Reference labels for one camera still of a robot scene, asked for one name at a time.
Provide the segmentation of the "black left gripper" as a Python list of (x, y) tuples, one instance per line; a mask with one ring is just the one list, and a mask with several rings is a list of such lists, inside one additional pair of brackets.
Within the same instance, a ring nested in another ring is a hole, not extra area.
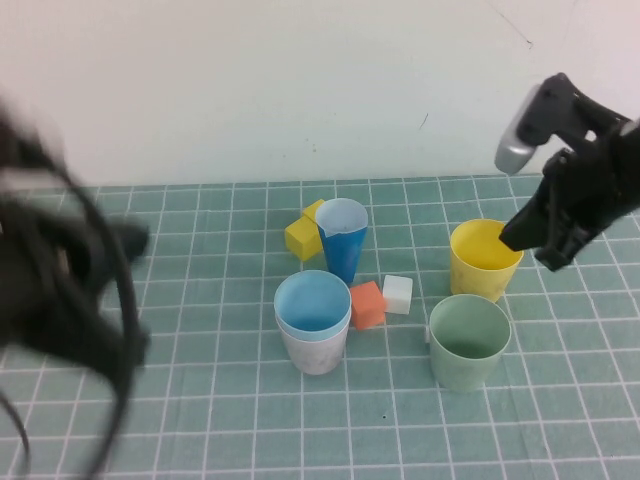
[(63, 360), (89, 360), (108, 381), (143, 366), (142, 326), (127, 360), (124, 335), (102, 318), (98, 300), (115, 277), (113, 261), (88, 221), (19, 201), (1, 203), (1, 346)]

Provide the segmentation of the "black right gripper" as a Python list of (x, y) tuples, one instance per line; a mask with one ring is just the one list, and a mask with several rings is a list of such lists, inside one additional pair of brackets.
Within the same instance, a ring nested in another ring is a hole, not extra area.
[(504, 226), (499, 239), (512, 251), (536, 249), (551, 272), (619, 218), (639, 208), (639, 121), (616, 126), (581, 157), (560, 158), (547, 169), (549, 225), (536, 198)]

